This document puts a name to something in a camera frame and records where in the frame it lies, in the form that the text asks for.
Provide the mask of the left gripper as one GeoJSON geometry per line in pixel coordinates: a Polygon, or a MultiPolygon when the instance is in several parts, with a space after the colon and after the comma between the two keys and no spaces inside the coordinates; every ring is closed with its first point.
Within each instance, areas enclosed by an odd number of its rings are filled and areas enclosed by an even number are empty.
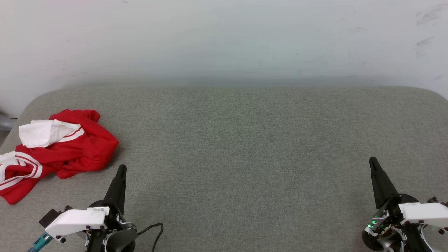
{"type": "Polygon", "coordinates": [[[87,252],[126,252],[127,221],[125,220],[125,189],[127,167],[119,166],[104,200],[87,209],[64,211],[52,209],[45,215],[45,233],[60,243],[66,236],[77,234],[85,242],[87,252]]]}

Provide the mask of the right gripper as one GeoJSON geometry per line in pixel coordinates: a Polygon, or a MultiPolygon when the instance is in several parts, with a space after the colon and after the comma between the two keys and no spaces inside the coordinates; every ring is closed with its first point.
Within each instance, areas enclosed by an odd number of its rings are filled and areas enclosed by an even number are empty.
{"type": "Polygon", "coordinates": [[[363,242],[376,252],[439,252],[424,235],[432,226],[447,234],[448,209],[436,197],[420,203],[399,194],[376,157],[369,159],[377,212],[363,230],[363,242]]]}

